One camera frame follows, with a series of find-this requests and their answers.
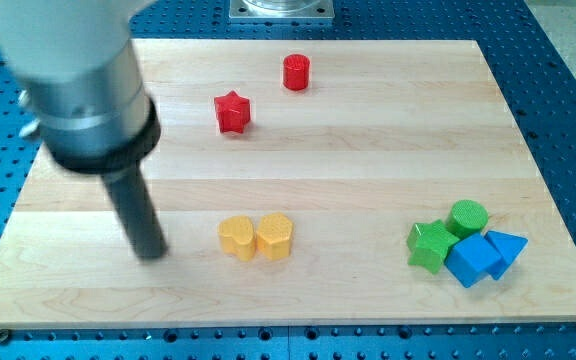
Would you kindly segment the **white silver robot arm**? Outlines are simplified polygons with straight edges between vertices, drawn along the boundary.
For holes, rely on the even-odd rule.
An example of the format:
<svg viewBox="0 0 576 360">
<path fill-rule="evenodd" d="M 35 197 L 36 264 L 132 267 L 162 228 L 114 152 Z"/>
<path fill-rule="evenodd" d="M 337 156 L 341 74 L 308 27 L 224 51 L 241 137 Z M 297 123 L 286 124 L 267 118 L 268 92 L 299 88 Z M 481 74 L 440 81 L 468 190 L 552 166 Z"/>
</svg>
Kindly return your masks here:
<svg viewBox="0 0 576 360">
<path fill-rule="evenodd" d="M 0 44 L 41 139 L 62 167 L 139 163 L 160 125 L 129 21 L 149 0 L 0 0 Z"/>
</svg>

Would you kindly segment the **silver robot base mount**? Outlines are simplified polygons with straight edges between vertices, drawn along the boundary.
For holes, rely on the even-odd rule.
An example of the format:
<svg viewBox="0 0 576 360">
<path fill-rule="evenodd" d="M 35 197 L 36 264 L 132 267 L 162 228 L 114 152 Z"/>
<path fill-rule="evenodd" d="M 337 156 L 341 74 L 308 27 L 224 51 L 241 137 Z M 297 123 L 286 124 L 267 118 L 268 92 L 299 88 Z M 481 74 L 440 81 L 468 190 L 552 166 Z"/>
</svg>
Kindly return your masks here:
<svg viewBox="0 0 576 360">
<path fill-rule="evenodd" d="M 230 0 L 231 19 L 332 19 L 333 0 Z"/>
</svg>

